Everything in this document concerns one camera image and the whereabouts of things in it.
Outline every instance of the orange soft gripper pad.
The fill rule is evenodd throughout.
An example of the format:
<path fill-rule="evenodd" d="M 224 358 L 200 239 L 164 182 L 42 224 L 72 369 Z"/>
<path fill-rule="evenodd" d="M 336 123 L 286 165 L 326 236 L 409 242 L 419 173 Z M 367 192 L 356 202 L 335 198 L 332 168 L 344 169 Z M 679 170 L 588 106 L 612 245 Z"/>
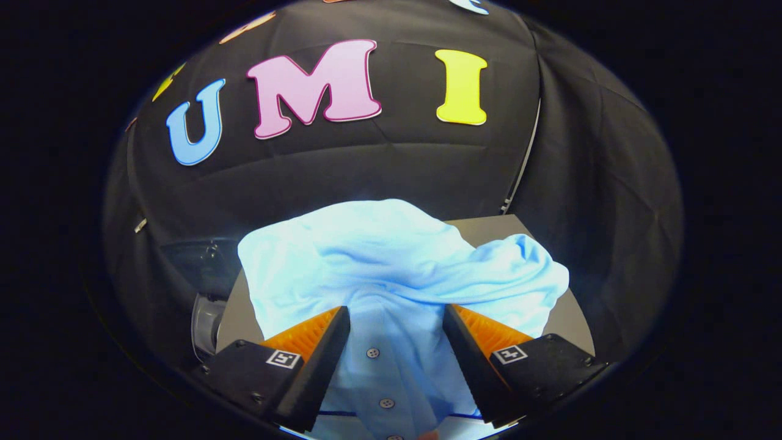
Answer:
<path fill-rule="evenodd" d="M 453 307 L 456 309 L 462 322 L 465 323 L 472 339 L 478 344 L 486 359 L 501 348 L 523 344 L 532 340 L 530 336 L 494 319 L 487 318 L 480 313 L 456 304 Z"/>
<path fill-rule="evenodd" d="M 339 311 L 339 307 L 334 307 L 327 312 L 309 318 L 280 334 L 270 337 L 266 341 L 261 342 L 260 345 L 284 352 L 298 353 L 306 362 L 310 360 L 315 347 L 321 342 L 323 334 L 326 332 L 332 319 L 334 319 L 337 311 Z"/>

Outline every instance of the foam letter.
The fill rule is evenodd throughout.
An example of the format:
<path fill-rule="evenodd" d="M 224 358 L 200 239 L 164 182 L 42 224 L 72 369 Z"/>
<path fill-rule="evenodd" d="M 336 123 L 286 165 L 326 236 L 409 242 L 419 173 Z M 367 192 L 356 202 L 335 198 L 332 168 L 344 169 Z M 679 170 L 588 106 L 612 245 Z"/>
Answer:
<path fill-rule="evenodd" d="M 445 63 L 445 103 L 437 107 L 444 122 L 481 125 L 486 112 L 481 110 L 481 69 L 488 66 L 480 56 L 457 50 L 438 50 L 435 56 Z"/>
<path fill-rule="evenodd" d="M 195 165 L 211 155 L 220 142 L 223 132 L 223 121 L 220 115 L 219 91 L 225 85 L 224 79 L 219 79 L 207 85 L 195 97 L 203 106 L 204 133 L 197 143 L 190 142 L 185 113 L 190 103 L 183 103 L 166 119 L 166 126 L 171 137 L 171 149 L 177 162 L 183 165 Z"/>
<path fill-rule="evenodd" d="M 358 121 L 380 114 L 380 103 L 372 98 L 369 85 L 369 53 L 378 44 L 372 40 L 348 40 L 326 49 L 312 74 L 307 74 L 287 56 L 257 64 L 247 72 L 258 91 L 260 123 L 255 137 L 269 139 L 287 132 L 291 119 L 282 116 L 280 99 L 309 125 L 321 103 L 326 87 L 331 105 L 323 112 L 332 122 Z"/>
<path fill-rule="evenodd" d="M 163 81 L 163 84 L 160 85 L 160 87 L 157 88 L 157 93 L 152 97 L 152 102 L 155 102 L 155 99 L 157 99 L 158 96 L 160 96 L 163 92 L 166 91 L 169 85 L 171 85 L 172 82 L 174 82 L 174 77 L 179 73 L 180 70 L 182 70 L 182 67 L 185 65 L 182 64 L 178 69 L 176 69 L 170 77 L 166 78 L 165 81 Z"/>
<path fill-rule="evenodd" d="M 266 23 L 267 21 L 273 19 L 275 17 L 275 11 L 272 11 L 265 16 L 262 16 L 261 18 L 256 18 L 255 20 L 245 24 L 244 26 L 240 27 L 239 29 L 231 32 L 230 34 L 226 35 L 222 40 L 220 40 L 220 44 L 225 44 L 229 42 L 230 40 L 238 37 L 241 34 L 244 34 L 245 32 L 255 29 L 256 27 L 259 27 L 261 24 Z"/>
<path fill-rule="evenodd" d="M 481 4 L 480 0 L 450 0 L 450 2 L 455 4 L 456 6 L 460 6 L 462 8 L 467 9 L 468 11 L 473 11 L 474 13 L 478 13 L 481 15 L 487 15 L 489 13 L 489 11 L 473 5 L 473 3 L 475 3 L 476 5 L 480 5 Z"/>

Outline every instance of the wrinkled fabric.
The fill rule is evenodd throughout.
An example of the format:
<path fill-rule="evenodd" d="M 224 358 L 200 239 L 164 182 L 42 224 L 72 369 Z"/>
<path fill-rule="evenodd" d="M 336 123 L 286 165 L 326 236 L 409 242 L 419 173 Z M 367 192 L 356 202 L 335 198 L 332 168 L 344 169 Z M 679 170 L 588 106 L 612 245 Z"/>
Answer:
<path fill-rule="evenodd" d="M 394 199 L 334 204 L 258 229 L 239 243 L 239 258 L 265 337 L 348 307 L 350 335 L 321 411 L 355 413 L 383 439 L 478 414 L 442 330 L 446 304 L 539 337 L 569 281 L 526 235 L 474 248 L 455 226 Z M 344 436 L 330 426 L 312 435 Z"/>

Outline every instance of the white sticker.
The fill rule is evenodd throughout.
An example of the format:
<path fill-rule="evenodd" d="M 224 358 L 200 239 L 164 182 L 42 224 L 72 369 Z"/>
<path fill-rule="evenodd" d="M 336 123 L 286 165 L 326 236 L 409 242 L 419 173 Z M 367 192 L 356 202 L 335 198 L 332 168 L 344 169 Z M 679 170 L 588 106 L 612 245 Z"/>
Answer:
<path fill-rule="evenodd" d="M 518 345 L 511 345 L 510 347 L 497 350 L 494 352 L 494 355 L 497 357 L 497 359 L 500 360 L 500 362 L 502 362 L 503 365 L 520 361 L 528 357 L 527 354 L 518 347 Z"/>
<path fill-rule="evenodd" d="M 266 363 L 273 366 L 281 366 L 282 368 L 293 370 L 293 367 L 296 366 L 297 362 L 299 362 L 299 358 L 301 358 L 301 355 L 297 355 L 296 353 L 275 350 Z"/>

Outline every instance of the gray tabletop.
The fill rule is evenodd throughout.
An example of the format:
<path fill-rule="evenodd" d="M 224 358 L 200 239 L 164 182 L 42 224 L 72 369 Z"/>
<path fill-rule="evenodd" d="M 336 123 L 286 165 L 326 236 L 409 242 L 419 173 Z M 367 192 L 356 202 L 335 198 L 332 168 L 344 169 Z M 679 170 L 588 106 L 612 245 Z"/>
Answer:
<path fill-rule="evenodd" d="M 515 215 L 467 218 L 446 223 L 456 226 L 462 238 L 474 247 L 518 233 L 535 238 Z M 594 355 L 594 344 L 587 320 L 570 289 L 557 300 L 557 304 L 551 310 L 548 323 L 543 329 L 543 334 L 548 333 L 556 333 L 585 352 Z M 255 319 L 253 305 L 249 299 L 247 278 L 243 270 L 236 279 L 217 330 L 217 351 L 237 339 L 255 343 L 264 340 L 264 335 Z"/>

